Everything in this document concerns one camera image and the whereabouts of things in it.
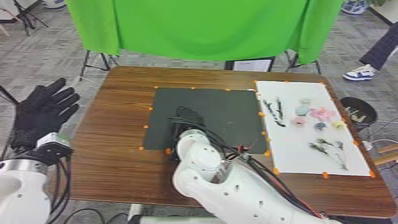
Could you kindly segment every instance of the sneaker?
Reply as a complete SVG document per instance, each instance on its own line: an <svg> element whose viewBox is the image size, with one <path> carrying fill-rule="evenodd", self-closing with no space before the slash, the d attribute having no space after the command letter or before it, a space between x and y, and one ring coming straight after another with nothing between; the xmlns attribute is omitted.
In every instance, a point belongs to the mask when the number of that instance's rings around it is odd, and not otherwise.
<svg viewBox="0 0 398 224"><path fill-rule="evenodd" d="M369 81L376 76L376 68L370 65L365 65L356 70L346 73L344 77L351 81Z"/></svg>

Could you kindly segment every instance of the person's leg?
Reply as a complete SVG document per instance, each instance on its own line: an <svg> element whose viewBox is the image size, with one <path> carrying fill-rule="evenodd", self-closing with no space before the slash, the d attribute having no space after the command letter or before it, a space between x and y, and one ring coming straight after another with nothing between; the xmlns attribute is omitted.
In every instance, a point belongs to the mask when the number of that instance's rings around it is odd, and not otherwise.
<svg viewBox="0 0 398 224"><path fill-rule="evenodd" d="M376 76L376 71L383 69L388 58L395 52L398 46L398 22L394 24L386 35L383 36L378 44L374 45L370 51L367 52L360 61L365 66L354 69L344 75L346 79L353 81L372 80Z"/></svg>
<svg viewBox="0 0 398 224"><path fill-rule="evenodd" d="M360 61L370 64L372 67L381 70L385 63L388 61L390 55L398 46L398 23L394 24L386 35L383 36L378 44L374 45L370 51L367 52Z"/></svg>

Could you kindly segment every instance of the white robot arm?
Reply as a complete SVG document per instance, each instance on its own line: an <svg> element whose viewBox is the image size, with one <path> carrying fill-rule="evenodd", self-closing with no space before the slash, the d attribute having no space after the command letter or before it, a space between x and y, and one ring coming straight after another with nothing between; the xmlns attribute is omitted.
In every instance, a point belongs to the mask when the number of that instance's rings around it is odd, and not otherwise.
<svg viewBox="0 0 398 224"><path fill-rule="evenodd" d="M310 215L251 169L237 161L223 161L202 130L184 132L177 148L182 159L173 177L177 189L228 224L340 223Z"/></svg>

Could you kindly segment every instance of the table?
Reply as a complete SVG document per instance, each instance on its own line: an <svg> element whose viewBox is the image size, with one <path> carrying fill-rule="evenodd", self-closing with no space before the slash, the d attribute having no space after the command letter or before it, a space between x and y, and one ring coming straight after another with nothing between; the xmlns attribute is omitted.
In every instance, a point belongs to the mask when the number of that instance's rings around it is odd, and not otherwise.
<svg viewBox="0 0 398 224"><path fill-rule="evenodd" d="M255 80L324 82L346 113L331 83L321 75L147 67L113 69L74 140L74 199L200 207L196 200L175 190L179 164L168 160L166 151L141 148L155 89L244 90L255 89ZM360 141L351 122L349 126ZM376 178L333 175L326 180L312 174L280 177L319 211L330 215L386 218L397 213L395 201L363 145L362 151ZM274 168L273 159L264 155L257 158Z"/></svg>

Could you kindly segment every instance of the black glove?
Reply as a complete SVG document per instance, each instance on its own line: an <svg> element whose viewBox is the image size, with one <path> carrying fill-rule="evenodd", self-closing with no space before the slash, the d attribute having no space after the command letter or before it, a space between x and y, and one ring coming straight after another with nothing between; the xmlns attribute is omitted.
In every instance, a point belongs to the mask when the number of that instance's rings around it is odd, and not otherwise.
<svg viewBox="0 0 398 224"><path fill-rule="evenodd" d="M38 140L49 133L59 132L77 113L81 96L74 88L59 92L65 86L63 78L49 86L36 86L29 98L17 106L13 149L35 149Z"/></svg>

